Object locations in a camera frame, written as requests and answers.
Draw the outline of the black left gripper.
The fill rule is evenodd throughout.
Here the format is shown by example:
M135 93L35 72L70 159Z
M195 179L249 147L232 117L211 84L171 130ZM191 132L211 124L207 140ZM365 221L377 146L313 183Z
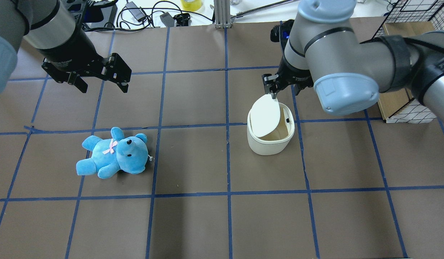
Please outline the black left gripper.
M88 84L82 77L97 77L116 83L123 93L128 93L130 67L119 54L100 56L84 31L74 31L67 41L42 49L41 54L45 58L42 68L58 83L67 82L85 94Z

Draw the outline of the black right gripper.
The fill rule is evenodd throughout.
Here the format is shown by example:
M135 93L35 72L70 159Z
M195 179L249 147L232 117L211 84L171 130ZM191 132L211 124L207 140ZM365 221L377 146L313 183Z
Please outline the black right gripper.
M272 99L276 99L280 91L290 85L294 85L295 95L301 90L313 87L311 73L308 69L299 69L292 66L283 56L275 74L263 74L262 82L265 94L270 94Z

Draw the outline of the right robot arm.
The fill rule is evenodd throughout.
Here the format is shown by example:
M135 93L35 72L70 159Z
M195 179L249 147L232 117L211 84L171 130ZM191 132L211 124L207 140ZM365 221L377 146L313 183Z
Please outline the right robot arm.
M380 36L359 43L355 0L301 0L278 71L262 76L272 98L287 86L312 87L322 109L344 116L407 88L444 123L444 31Z

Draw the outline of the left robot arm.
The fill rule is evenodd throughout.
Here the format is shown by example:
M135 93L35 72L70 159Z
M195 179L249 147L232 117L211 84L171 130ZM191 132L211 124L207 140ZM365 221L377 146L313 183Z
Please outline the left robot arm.
M0 94L17 65L23 40L43 57L42 69L57 83L86 93L84 77L96 77L128 91L131 69L113 53L102 57L86 35L86 23L104 19L105 0L0 0Z

